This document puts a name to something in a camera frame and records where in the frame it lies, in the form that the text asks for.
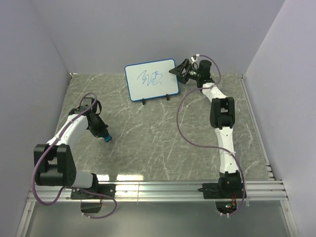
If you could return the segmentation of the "blue-framed small whiteboard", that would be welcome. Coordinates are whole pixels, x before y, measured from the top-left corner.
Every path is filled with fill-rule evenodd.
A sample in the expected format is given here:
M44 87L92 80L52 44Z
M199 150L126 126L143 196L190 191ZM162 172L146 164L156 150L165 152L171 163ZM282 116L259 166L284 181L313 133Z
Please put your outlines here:
M132 102L177 95L180 92L174 59L127 65L124 68L129 98Z

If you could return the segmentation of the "blue whiteboard eraser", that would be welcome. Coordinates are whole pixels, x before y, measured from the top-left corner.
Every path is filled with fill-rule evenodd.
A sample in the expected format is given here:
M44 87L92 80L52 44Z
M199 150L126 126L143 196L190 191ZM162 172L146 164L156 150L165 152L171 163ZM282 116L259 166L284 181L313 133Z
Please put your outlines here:
M111 139L112 139L111 135L106 135L106 136L104 137L104 141L105 141L105 142L109 142L109 141L111 141Z

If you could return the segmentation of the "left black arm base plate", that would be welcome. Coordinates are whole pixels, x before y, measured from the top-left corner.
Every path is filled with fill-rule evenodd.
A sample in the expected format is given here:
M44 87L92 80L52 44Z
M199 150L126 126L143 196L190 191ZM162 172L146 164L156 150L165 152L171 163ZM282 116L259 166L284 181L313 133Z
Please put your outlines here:
M103 195L115 197L115 184L98 184L93 188L79 188L74 189L71 193L70 199L74 200L88 200L88 199L103 199Z

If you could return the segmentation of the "aluminium mounting rail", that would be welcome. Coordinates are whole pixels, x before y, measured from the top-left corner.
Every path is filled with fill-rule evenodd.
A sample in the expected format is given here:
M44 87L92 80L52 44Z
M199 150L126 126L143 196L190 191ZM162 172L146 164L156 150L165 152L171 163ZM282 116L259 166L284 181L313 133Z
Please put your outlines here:
M231 201L226 199L204 199L202 183L207 181L166 181L166 182L113 182L116 186L117 202L180 202L180 201ZM288 200L282 181L247 181L245 201ZM60 187L36 186L38 196L45 202L53 201ZM71 189L64 189L58 202L99 202L97 199L71 199Z

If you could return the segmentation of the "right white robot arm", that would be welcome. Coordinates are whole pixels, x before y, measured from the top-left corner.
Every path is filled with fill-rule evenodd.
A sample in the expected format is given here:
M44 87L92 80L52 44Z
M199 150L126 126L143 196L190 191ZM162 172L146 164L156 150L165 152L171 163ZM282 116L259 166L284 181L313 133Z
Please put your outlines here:
M185 59L179 66L169 70L175 75L178 82L186 84L190 79L197 83L199 90L211 102L210 125L214 128L218 145L207 146L219 150L220 178L211 191L216 198L244 198L246 197L244 174L238 163L233 143L233 126L236 121L235 100L226 96L217 87L210 75L211 66L216 65L214 60L206 58L195 67L197 57L192 61Z

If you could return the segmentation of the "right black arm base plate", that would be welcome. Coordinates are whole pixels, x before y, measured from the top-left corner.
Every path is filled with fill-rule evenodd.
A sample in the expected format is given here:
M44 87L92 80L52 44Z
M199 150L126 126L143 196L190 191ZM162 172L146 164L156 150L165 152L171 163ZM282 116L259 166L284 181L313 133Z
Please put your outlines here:
M202 187L198 189L203 193L204 199L232 199L232 198L246 198L243 185L230 186L228 184L219 183L203 183Z

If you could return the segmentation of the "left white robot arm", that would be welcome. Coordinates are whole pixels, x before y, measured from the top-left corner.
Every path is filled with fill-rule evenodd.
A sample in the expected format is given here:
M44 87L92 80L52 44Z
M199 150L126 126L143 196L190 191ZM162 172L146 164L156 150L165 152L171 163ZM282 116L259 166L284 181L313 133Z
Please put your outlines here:
M88 198L95 198L100 193L96 174L80 171L76 168L72 148L86 130L96 138L111 140L106 125L97 109L90 109L84 114L83 109L72 109L65 124L57 134L45 144L38 144L34 149L35 183L38 186L61 186L82 188Z

